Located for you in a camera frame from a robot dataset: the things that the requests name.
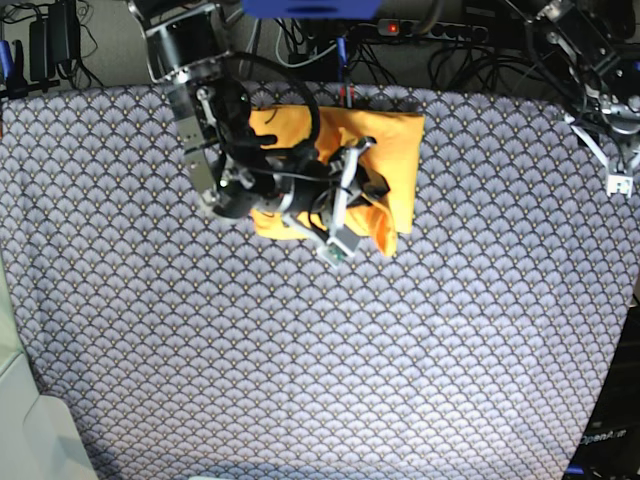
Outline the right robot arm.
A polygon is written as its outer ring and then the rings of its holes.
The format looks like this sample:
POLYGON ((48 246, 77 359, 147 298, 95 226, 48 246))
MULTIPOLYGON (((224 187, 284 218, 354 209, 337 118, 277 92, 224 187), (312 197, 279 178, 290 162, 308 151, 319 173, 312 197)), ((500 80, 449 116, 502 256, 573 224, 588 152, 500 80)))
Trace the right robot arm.
POLYGON ((233 51, 219 3, 130 1, 127 6, 146 43, 150 77, 168 96, 188 174, 206 213, 229 221, 252 211, 319 214, 340 228, 348 208, 372 205, 390 193, 388 181, 363 162, 376 144, 372 137, 320 161, 315 143, 321 117, 310 89, 271 60, 233 51), (276 135, 251 126, 250 95, 230 68, 242 61, 283 76, 300 94, 310 127, 294 145, 280 147, 276 135))

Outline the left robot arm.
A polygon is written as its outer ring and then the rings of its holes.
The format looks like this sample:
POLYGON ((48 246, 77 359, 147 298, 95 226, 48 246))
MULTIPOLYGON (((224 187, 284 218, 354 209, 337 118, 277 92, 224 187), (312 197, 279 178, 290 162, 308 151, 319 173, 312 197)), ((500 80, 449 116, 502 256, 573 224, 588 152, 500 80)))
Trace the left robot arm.
POLYGON ((617 148, 617 171, 639 165, 639 3, 507 1, 525 51, 560 94, 572 124, 617 148))

